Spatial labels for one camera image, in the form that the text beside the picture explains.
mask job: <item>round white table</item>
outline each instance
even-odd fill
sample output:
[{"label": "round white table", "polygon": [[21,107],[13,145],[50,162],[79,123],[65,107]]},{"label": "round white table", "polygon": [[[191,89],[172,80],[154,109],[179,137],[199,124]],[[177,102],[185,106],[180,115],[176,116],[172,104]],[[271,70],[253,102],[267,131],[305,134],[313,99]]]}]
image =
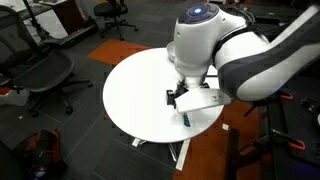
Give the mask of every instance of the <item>round white table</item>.
[{"label": "round white table", "polygon": [[[191,127],[183,115],[166,102],[166,90],[176,90],[176,72],[166,48],[136,53],[118,64],[103,89],[103,103],[110,119],[129,135],[155,143],[190,139],[208,129],[223,106],[189,112]],[[219,88],[217,78],[207,78]]]}]

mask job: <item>chair base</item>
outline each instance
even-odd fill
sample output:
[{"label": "chair base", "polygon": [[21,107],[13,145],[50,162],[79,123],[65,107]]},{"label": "chair base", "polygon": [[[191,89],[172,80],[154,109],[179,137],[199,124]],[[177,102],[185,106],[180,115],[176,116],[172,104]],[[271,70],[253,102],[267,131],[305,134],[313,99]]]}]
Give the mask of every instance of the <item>chair base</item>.
[{"label": "chair base", "polygon": [[38,112],[38,108],[40,107],[40,105],[45,101],[45,99],[51,95],[52,93],[56,92],[58,93],[59,97],[61,98],[61,100],[64,103],[64,106],[66,107],[66,113],[67,114],[72,114],[73,112],[73,108],[70,105],[70,103],[68,102],[66,96],[65,96],[65,92],[63,91],[63,88],[74,85],[74,84],[82,84],[82,83],[86,83],[88,85],[89,88],[93,87],[93,84],[90,82],[89,79],[84,79],[84,80],[79,80],[79,81],[68,81],[69,78],[67,78],[60,86],[58,86],[57,88],[54,88],[50,91],[41,93],[38,97],[38,99],[36,100],[36,102],[32,105],[32,107],[28,110],[30,115],[32,117],[37,117],[39,116],[39,112]]},{"label": "chair base", "polygon": [[118,21],[117,18],[114,18],[114,22],[105,23],[105,27],[106,27],[106,28],[100,32],[100,37],[101,37],[101,38],[104,38],[104,37],[105,37],[105,36],[104,36],[104,33],[105,33],[106,31],[108,31],[109,29],[111,29],[111,28],[113,28],[113,27],[116,27],[116,28],[117,28],[117,31],[118,31],[118,33],[119,33],[119,36],[120,36],[120,40],[123,41],[124,38],[123,38],[122,33],[121,33],[121,31],[120,31],[120,26],[133,27],[133,28],[134,28],[134,31],[136,31],[136,32],[139,30],[139,29],[137,28],[137,26],[129,24],[126,20]]}]

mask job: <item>office chair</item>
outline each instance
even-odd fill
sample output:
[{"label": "office chair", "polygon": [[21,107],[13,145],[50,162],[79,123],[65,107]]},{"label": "office chair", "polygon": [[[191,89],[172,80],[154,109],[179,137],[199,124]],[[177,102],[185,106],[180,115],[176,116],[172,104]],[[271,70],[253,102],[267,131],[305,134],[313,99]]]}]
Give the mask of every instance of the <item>office chair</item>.
[{"label": "office chair", "polygon": [[94,7],[94,14],[96,16],[102,16],[106,20],[107,18],[113,18],[114,22],[105,23],[105,29],[100,32],[101,38],[104,38],[104,33],[109,29],[116,27],[120,35],[120,40],[124,38],[121,34],[119,26],[133,27],[134,31],[138,31],[137,26],[128,24],[126,20],[118,21],[117,17],[128,13],[128,8],[124,3],[124,0],[108,0],[108,2],[100,3]]},{"label": "office chair", "polygon": [[66,113],[73,109],[63,92],[64,87],[87,83],[90,80],[69,81],[74,74],[74,62],[63,53],[52,50],[44,53],[29,34],[17,12],[0,6],[0,87],[27,90],[30,98],[37,97],[29,109],[32,117],[38,116],[36,108],[52,93],[61,97]]}]

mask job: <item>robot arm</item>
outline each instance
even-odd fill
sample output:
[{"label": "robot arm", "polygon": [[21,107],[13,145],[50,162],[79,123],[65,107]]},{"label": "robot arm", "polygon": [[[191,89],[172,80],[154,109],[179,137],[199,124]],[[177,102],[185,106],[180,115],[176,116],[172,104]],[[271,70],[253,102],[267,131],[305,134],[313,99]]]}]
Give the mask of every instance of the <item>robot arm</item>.
[{"label": "robot arm", "polygon": [[[227,104],[230,98],[247,102],[267,98],[320,57],[320,7],[314,5],[272,42],[255,32],[241,33],[227,40],[212,61],[217,43],[246,27],[242,17],[214,4],[195,5],[178,18],[174,66],[178,86],[188,89],[175,96],[179,112]],[[219,90],[200,88],[212,62]]]}]

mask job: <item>blue light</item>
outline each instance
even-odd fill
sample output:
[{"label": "blue light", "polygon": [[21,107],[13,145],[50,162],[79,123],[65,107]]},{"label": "blue light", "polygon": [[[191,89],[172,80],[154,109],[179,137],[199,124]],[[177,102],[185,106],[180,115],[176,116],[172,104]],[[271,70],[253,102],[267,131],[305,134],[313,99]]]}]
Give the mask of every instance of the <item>blue light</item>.
[{"label": "blue light", "polygon": [[201,9],[200,9],[200,8],[195,9],[194,12],[195,12],[195,13],[200,13],[200,12],[201,12]]}]

